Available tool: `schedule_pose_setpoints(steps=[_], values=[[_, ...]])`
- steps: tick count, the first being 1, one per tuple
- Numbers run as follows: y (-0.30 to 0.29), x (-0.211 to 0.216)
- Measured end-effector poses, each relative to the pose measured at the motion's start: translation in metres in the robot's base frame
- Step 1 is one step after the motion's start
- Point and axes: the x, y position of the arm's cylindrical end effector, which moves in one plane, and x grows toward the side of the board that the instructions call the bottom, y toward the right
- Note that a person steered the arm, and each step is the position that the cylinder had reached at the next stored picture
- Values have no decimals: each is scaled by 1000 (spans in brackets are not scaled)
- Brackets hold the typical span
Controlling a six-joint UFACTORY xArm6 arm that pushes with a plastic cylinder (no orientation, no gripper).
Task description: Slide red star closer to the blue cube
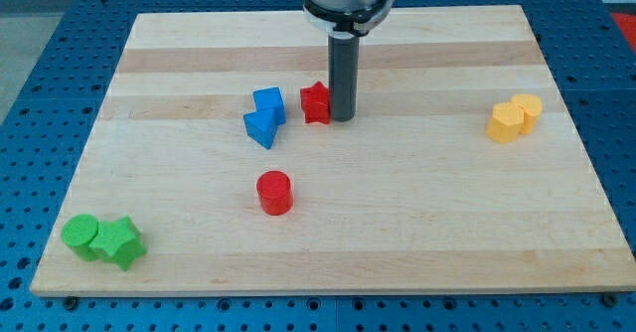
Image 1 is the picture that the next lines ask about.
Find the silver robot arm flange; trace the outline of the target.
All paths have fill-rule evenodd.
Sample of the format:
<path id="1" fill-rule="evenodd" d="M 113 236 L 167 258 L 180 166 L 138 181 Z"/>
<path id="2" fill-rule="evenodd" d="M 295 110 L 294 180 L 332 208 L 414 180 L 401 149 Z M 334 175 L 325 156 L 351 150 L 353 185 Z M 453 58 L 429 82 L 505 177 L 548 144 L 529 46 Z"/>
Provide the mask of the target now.
<path id="1" fill-rule="evenodd" d="M 328 36 L 367 36 L 390 14 L 397 0 L 302 0 L 307 21 Z"/>

